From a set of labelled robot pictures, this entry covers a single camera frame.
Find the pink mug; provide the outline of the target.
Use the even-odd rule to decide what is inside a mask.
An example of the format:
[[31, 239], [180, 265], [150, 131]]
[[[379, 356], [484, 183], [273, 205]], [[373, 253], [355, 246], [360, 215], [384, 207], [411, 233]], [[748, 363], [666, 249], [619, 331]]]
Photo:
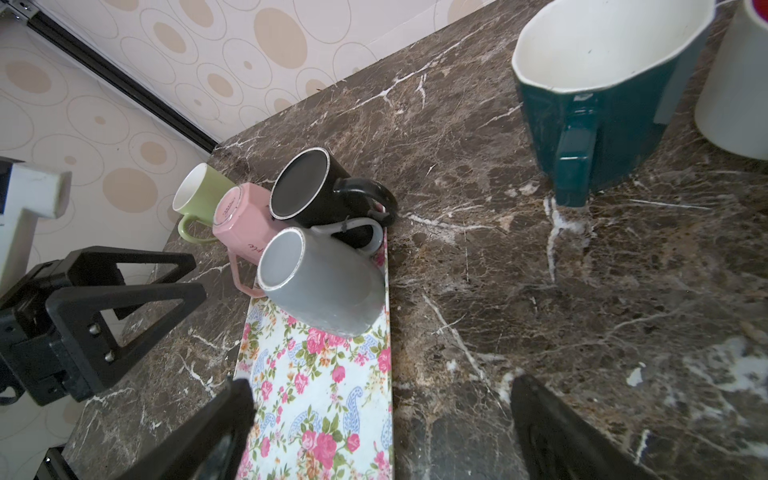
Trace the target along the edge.
[[254, 183], [243, 183], [228, 190], [214, 213], [214, 236], [227, 248], [235, 287], [252, 298], [263, 298], [260, 288], [241, 282], [238, 259], [258, 265], [269, 242], [288, 224], [272, 217], [271, 193]]

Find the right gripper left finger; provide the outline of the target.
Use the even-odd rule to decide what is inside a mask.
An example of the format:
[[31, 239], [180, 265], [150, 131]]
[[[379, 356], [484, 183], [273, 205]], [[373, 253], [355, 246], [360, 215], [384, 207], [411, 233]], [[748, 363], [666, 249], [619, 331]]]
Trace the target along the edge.
[[254, 425], [252, 390], [246, 379], [226, 387], [122, 479], [233, 479]]

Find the dark green mug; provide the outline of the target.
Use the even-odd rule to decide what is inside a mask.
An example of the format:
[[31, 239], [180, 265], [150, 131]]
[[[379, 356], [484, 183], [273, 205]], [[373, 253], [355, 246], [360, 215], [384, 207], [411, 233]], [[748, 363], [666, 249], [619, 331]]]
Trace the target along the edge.
[[559, 0], [525, 25], [511, 65], [558, 205], [584, 206], [653, 153], [715, 16], [713, 1]]

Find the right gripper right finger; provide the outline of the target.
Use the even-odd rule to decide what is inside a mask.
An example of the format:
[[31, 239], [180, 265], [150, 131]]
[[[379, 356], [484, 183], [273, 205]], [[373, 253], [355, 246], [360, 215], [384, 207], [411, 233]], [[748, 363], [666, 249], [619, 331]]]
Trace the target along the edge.
[[529, 374], [512, 383], [510, 406], [531, 479], [654, 479]]

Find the light green mug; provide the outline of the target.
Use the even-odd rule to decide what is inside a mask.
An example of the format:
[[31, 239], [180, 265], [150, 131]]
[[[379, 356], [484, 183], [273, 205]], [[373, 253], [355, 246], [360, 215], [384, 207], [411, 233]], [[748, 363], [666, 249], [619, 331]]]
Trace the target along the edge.
[[196, 165], [179, 186], [172, 202], [173, 210], [181, 215], [177, 227], [181, 238], [192, 244], [217, 242], [215, 236], [193, 236], [188, 227], [193, 222], [213, 227], [213, 217], [220, 200], [235, 186], [235, 183], [207, 163]]

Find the white mug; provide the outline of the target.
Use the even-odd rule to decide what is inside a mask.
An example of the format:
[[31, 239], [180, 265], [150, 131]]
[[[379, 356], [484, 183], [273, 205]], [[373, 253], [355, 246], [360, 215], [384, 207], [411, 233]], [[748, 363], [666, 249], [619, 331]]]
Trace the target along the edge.
[[767, 159], [767, 3], [742, 1], [695, 108], [700, 133], [730, 153]]

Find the grey mug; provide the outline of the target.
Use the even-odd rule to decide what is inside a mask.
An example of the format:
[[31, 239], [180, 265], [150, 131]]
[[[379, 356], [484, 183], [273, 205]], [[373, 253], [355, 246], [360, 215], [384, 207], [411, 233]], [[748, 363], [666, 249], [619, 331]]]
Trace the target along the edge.
[[384, 230], [371, 218], [289, 227], [267, 245], [257, 269], [266, 296], [287, 314], [327, 333], [362, 335], [385, 308], [385, 280], [371, 257]]

